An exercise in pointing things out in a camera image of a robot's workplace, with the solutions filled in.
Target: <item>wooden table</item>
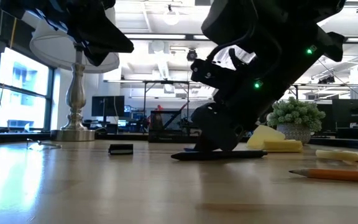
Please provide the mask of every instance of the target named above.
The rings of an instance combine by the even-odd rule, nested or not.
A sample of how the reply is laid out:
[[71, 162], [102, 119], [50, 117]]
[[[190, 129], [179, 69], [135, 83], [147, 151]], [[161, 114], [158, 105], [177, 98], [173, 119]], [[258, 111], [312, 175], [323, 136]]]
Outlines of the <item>wooden table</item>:
[[288, 173], [358, 170], [358, 164], [316, 159], [314, 150], [324, 147], [178, 162], [170, 155], [190, 145], [127, 142], [133, 156], [109, 157], [111, 143], [43, 151], [0, 145], [0, 223], [358, 223], [358, 183]]

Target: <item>potted plant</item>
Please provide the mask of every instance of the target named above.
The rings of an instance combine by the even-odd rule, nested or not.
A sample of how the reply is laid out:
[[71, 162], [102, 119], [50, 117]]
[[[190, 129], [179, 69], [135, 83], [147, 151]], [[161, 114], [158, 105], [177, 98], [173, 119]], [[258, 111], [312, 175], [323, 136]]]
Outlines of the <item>potted plant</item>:
[[295, 139], [306, 144], [310, 141], [311, 132], [321, 130], [321, 119], [326, 114], [317, 109], [316, 103], [301, 102], [290, 97], [288, 101], [279, 101], [273, 105], [268, 125], [277, 127], [287, 139]]

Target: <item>table lamp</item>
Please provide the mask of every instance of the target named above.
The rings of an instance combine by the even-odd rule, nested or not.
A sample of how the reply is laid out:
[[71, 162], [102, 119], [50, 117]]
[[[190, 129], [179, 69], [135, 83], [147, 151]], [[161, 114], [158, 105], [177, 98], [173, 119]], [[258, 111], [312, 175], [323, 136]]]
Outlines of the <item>table lamp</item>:
[[[115, 23], [114, 8], [106, 11], [106, 17]], [[30, 49], [35, 56], [49, 65], [73, 71], [73, 78], [66, 94], [66, 104], [70, 107], [68, 122], [59, 130], [51, 130], [52, 140], [94, 141], [95, 132], [82, 125], [81, 110], [86, 104], [83, 74], [106, 73], [117, 69], [118, 54], [108, 54], [102, 64], [96, 67], [84, 57], [80, 45], [75, 44], [65, 32], [52, 29], [45, 20], [40, 20], [37, 25], [30, 41]]]

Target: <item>green succulent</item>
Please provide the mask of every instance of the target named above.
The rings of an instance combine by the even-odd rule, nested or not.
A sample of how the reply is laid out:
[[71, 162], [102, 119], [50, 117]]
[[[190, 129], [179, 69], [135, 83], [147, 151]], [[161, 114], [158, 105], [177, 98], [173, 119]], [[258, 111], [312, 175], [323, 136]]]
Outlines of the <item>green succulent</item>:
[[307, 103], [290, 97], [288, 101], [278, 101], [273, 105], [273, 113], [270, 116], [269, 126], [278, 124], [295, 123], [310, 128], [310, 131], [321, 130], [321, 119], [326, 114], [317, 109], [316, 103]]

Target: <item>lamp stand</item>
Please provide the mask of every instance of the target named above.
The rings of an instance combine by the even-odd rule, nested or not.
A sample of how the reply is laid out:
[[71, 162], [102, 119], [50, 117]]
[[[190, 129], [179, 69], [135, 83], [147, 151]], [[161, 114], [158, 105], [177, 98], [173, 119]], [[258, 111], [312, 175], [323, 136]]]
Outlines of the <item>lamp stand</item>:
[[60, 130], [52, 130], [50, 135], [53, 141], [94, 141], [95, 131], [88, 130], [82, 125], [81, 110], [86, 104], [85, 90], [83, 84], [83, 71], [85, 66], [82, 62], [82, 48], [75, 45], [75, 63], [73, 79], [66, 94], [66, 104], [70, 107], [70, 114], [67, 115], [68, 122]]

